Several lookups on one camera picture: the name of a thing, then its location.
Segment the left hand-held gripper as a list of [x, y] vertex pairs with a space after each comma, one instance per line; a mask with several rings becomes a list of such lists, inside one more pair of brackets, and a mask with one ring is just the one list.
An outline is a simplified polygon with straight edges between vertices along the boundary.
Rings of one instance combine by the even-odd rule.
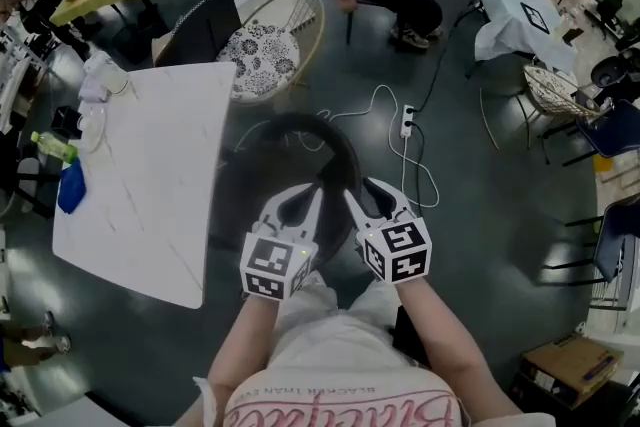
[[266, 202], [243, 245], [239, 269], [245, 293], [285, 300], [301, 287], [318, 252], [314, 237], [323, 199], [320, 186], [300, 184]]

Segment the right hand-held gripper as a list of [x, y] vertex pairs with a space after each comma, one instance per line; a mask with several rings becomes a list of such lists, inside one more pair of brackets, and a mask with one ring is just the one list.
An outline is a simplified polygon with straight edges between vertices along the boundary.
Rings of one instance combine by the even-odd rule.
[[383, 219], [370, 217], [353, 194], [344, 190], [344, 199], [359, 231], [356, 240], [362, 248], [364, 263], [377, 279], [387, 284], [426, 276], [430, 268], [432, 241], [424, 220], [415, 218], [406, 195], [389, 183], [368, 178], [367, 191], [383, 217], [414, 219], [380, 227]]

